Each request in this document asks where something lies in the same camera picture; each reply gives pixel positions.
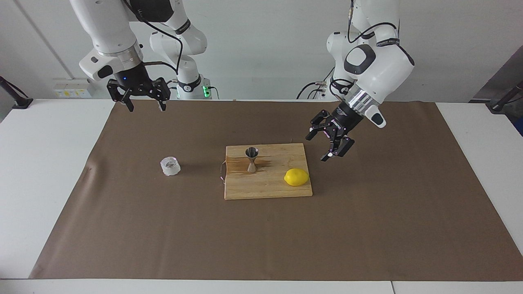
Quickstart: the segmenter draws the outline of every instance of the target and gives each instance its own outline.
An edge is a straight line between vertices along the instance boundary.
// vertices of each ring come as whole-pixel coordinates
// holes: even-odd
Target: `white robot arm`
[[[70,2],[94,45],[91,52],[80,61],[80,67],[94,80],[114,74],[116,80],[111,79],[107,84],[114,101],[126,104],[132,111],[134,106],[130,96],[148,96],[158,100],[160,109],[165,110],[165,103],[170,99],[167,82],[163,78],[152,81],[145,69],[147,63],[143,62],[141,45],[129,26],[129,21],[134,20],[133,14],[137,20],[147,24],[160,22],[166,25],[162,33],[154,32],[151,35],[151,47],[175,69],[180,98],[211,97],[207,89],[209,80],[198,73],[196,63],[188,56],[205,52],[207,39],[191,24],[181,0]],[[119,93],[118,89],[122,89],[124,94]]]
[[[322,110],[311,121],[307,140],[319,131],[331,140],[322,161],[347,153],[354,144],[347,134],[363,117],[385,127],[378,107],[414,68],[414,60],[400,46],[399,0],[352,0],[351,24],[357,33],[335,32],[327,40],[336,66],[326,92],[342,103],[332,114]]]

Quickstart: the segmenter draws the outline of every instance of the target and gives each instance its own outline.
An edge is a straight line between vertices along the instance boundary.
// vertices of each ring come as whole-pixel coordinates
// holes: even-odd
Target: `metal jigger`
[[[249,167],[247,168],[247,171],[251,174],[256,173],[256,164],[254,164],[254,160],[258,157],[259,151],[257,148],[249,147],[245,150],[245,155],[247,155],[247,158],[251,163],[249,163]]]

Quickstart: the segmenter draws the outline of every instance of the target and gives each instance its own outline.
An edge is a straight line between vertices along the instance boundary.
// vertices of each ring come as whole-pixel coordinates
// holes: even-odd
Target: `yellow lemon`
[[[291,186],[301,186],[309,180],[309,175],[301,168],[291,168],[283,177],[285,182]]]

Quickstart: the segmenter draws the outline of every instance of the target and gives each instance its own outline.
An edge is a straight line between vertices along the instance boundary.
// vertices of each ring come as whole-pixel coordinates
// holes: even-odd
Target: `green indicator light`
[[[205,98],[209,98],[211,96],[211,92],[209,91],[209,88],[203,86],[203,95],[205,96]]]

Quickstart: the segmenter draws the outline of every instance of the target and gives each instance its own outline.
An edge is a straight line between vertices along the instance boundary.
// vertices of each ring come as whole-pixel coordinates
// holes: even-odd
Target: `brown paper sheet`
[[[435,104],[385,103],[326,163],[337,103],[116,105],[31,278],[523,280],[523,257]],[[314,196],[225,201],[226,145],[304,142]],[[181,172],[162,174],[176,156]]]

